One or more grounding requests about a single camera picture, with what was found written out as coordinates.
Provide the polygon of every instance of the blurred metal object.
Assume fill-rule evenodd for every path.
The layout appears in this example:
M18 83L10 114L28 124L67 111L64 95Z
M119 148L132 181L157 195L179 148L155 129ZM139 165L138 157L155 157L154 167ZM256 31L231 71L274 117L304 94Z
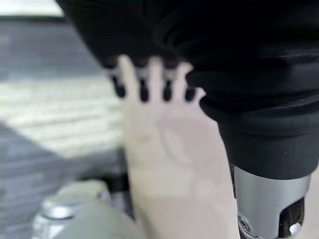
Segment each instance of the blurred metal object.
M69 184L42 203L33 221L32 239L55 239L85 207L95 202L110 205L110 200L108 188L101 181Z

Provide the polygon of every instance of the black rubber sleeve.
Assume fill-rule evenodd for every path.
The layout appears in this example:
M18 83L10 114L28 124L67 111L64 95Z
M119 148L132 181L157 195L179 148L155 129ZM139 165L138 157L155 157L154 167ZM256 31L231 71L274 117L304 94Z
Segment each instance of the black rubber sleeve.
M319 159L319 2L131 0L154 41L189 61L230 163L293 179Z
M136 60L162 56L177 61L174 54L152 41L151 33L127 0L56 0L72 21L99 63L126 54Z

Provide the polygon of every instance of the robotic hand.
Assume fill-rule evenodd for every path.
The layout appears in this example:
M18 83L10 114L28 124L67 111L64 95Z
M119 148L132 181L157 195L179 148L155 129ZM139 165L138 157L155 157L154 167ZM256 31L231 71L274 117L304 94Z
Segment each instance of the robotic hand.
M147 74L138 59L175 56L155 47L142 22L157 45L191 63L185 97L202 87L200 106L218 122L241 238L298 233L319 159L317 1L57 1L102 66L108 56L130 56L143 102ZM169 100L172 80L164 80Z

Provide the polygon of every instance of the floor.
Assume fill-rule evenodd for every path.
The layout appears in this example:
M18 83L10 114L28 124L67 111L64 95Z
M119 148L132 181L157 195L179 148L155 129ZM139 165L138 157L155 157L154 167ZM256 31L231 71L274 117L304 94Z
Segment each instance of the floor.
M30 239L45 197L126 173L121 102L64 21L0 20L0 238ZM127 193L113 195L126 212Z

